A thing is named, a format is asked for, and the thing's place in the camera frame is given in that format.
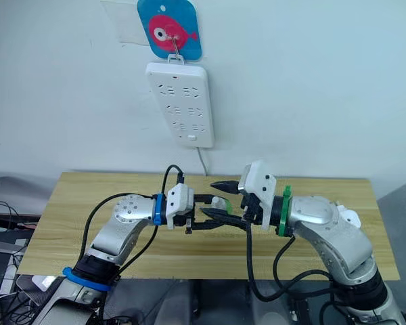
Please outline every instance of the white power strip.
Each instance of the white power strip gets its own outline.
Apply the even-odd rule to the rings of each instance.
[[[146,75],[173,137],[179,144],[214,144],[208,77],[201,66],[151,62]]]

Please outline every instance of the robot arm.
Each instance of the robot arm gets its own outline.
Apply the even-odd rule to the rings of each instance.
[[[356,212],[319,196],[291,197],[289,186],[283,196],[276,196],[275,177],[261,161],[248,165],[239,182],[222,181],[212,186],[244,196],[243,223],[261,224],[264,229],[274,225],[279,236],[298,234],[308,240],[332,275],[335,287],[345,293],[339,299],[361,324],[406,324],[382,281],[371,242],[361,231]],[[222,211],[202,210],[210,217],[227,217]]]
[[[167,198],[163,194],[151,198],[136,194],[123,196],[83,258],[73,269],[64,269],[66,278],[32,325],[99,324],[103,315],[96,316],[94,309],[111,289],[119,267],[133,250],[143,228],[191,225],[193,219],[194,191],[182,183],[168,191]]]

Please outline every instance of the hanging tag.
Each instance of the hanging tag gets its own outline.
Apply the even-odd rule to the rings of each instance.
[[[189,1],[139,0],[137,9],[150,47],[157,56],[167,59],[169,54],[176,54],[176,45],[185,60],[200,59],[197,15]]]

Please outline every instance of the white cable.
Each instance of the white cable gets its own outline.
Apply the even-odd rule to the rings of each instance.
[[[202,153],[200,152],[200,148],[196,147],[197,153],[198,153],[198,158],[200,159],[200,162],[202,163],[203,169],[204,169],[204,175],[208,175],[208,170],[206,169],[206,165],[204,164],[204,161],[202,159]]]
[[[4,297],[8,297],[8,296],[15,295],[16,293],[17,293],[17,292],[8,293],[7,295],[0,296],[0,299],[1,299],[1,298],[4,298]]]

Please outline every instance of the white plastic part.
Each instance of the white plastic part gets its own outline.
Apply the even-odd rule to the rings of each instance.
[[[358,213],[356,213],[354,210],[349,210],[344,205],[338,205],[337,209],[344,220],[353,224],[358,229],[361,228],[361,220]]]
[[[151,62],[150,87],[178,144],[211,148],[214,144],[208,77],[201,66]]]
[[[32,282],[43,292],[47,291],[57,276],[32,276]]]
[[[173,217],[175,215],[184,215],[190,212],[194,206],[194,190],[185,184],[177,184],[167,193],[167,206],[165,217],[167,219],[167,228],[173,229]]]
[[[101,0],[119,42],[149,45],[137,11],[137,2],[137,0]]]
[[[210,203],[210,207],[214,209],[227,210],[227,203],[223,198],[214,196],[212,198],[212,202]]]
[[[263,160],[254,161],[251,165],[246,166],[239,181],[240,192],[253,193],[260,200],[260,206],[263,209],[262,228],[264,230],[269,229],[276,186],[277,180]]]

